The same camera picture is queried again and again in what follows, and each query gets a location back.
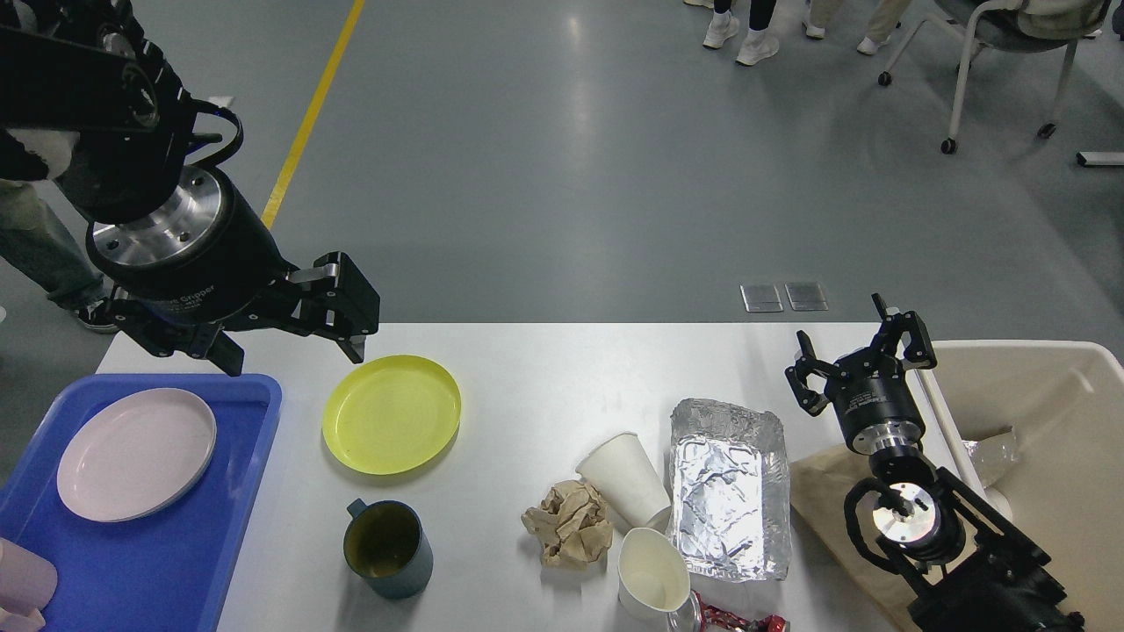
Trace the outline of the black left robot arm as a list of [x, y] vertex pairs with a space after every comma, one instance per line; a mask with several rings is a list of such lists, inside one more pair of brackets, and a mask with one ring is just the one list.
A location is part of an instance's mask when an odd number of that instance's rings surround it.
[[128, 1], [4, 1], [3, 177], [54, 180], [112, 280], [110, 320], [153, 356], [241, 376], [233, 332], [330, 340], [353, 363], [380, 297], [343, 252], [299, 269], [225, 160], [241, 119], [197, 99]]

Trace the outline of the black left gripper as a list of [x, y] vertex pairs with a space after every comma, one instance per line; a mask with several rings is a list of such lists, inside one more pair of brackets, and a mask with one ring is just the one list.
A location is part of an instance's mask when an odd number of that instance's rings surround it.
[[380, 327], [377, 288], [348, 255], [296, 269], [218, 168], [184, 168], [145, 219], [93, 224], [87, 251], [133, 299], [110, 300], [110, 319], [152, 356], [181, 352], [241, 376], [244, 349], [220, 325], [194, 324], [230, 319], [246, 305], [246, 329], [326, 338], [354, 364]]

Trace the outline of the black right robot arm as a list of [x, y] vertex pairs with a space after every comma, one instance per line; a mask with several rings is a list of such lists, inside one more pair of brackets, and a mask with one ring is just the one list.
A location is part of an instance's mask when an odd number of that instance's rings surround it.
[[872, 300], [880, 325], [865, 347], [828, 363], [798, 331], [785, 371], [800, 408], [832, 408], [844, 444], [868, 460], [870, 476], [843, 500], [847, 540], [910, 587], [907, 611], [923, 631], [1081, 631], [1084, 616], [1060, 608], [1066, 592], [1046, 572], [1044, 549], [924, 455], [925, 423], [906, 374], [939, 360], [916, 312]]

